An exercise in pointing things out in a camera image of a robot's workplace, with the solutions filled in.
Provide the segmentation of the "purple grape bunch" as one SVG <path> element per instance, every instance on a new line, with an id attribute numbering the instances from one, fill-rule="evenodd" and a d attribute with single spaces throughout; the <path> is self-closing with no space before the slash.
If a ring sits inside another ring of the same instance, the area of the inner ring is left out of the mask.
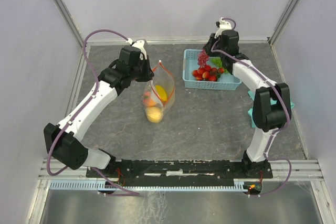
<path id="1" fill-rule="evenodd" d="M 197 60 L 200 68 L 204 68 L 207 65 L 209 55 L 205 52 L 204 49 L 202 49 L 201 52 L 198 54 Z"/>

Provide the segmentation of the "green grape bunch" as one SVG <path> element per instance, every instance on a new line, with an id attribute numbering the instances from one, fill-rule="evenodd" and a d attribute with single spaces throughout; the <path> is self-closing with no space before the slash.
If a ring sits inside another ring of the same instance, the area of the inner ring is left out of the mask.
<path id="1" fill-rule="evenodd" d="M 211 62 L 217 69 L 223 67 L 223 63 L 220 57 L 211 58 Z"/>

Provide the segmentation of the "clear zip top bag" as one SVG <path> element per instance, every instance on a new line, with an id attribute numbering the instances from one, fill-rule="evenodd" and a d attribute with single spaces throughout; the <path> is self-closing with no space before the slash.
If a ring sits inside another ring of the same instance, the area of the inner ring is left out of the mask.
<path id="1" fill-rule="evenodd" d="M 145 87 L 142 104 L 149 122 L 160 123 L 175 102 L 175 79 L 161 60 L 153 69 L 154 77 Z"/>

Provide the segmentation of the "orange peach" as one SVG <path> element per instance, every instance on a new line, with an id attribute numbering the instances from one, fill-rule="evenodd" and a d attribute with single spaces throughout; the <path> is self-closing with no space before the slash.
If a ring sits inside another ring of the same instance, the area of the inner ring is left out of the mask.
<path id="1" fill-rule="evenodd" d="M 143 94 L 142 103 L 145 107 L 153 107 L 156 105 L 156 102 L 151 98 L 151 91 Z"/>

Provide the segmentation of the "yellow star fruit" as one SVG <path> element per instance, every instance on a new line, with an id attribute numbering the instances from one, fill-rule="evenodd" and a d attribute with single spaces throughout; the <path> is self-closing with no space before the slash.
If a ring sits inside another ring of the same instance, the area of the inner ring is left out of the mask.
<path id="1" fill-rule="evenodd" d="M 160 85 L 156 85 L 155 89 L 156 89 L 157 94 L 159 95 L 160 100 L 162 102 L 166 102 L 168 99 L 168 96 L 167 96 L 167 92 L 165 91 L 165 89 Z"/>

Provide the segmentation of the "yellow pear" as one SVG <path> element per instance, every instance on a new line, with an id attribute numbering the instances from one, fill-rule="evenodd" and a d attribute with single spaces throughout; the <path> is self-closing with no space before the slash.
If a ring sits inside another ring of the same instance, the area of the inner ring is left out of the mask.
<path id="1" fill-rule="evenodd" d="M 147 107 L 145 109 L 147 119 L 152 123 L 160 123 L 163 118 L 163 112 L 158 107 Z"/>

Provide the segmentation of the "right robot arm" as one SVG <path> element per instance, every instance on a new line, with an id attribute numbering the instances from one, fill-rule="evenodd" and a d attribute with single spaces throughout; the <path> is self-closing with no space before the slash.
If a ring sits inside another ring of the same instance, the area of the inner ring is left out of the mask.
<path id="1" fill-rule="evenodd" d="M 290 89 L 286 83 L 277 83 L 260 72 L 239 51 L 238 42 L 237 31 L 224 30 L 220 35 L 212 33 L 203 49 L 209 57 L 220 57 L 224 68 L 254 94 L 253 120 L 256 128 L 240 163 L 243 175 L 254 177 L 267 169 L 270 147 L 277 134 L 290 123 Z"/>

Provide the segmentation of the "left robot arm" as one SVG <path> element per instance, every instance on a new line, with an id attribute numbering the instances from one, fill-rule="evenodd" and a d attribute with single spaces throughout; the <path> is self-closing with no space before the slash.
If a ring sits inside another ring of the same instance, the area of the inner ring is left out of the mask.
<path id="1" fill-rule="evenodd" d="M 148 82 L 153 76 L 145 41 L 124 46 L 119 58 L 99 74 L 98 83 L 80 104 L 58 124 L 45 126 L 48 158 L 55 158 L 73 170 L 81 166 L 95 167 L 103 176 L 112 176 L 116 171 L 115 158 L 103 150 L 87 148 L 81 141 L 97 116 L 132 81 Z"/>

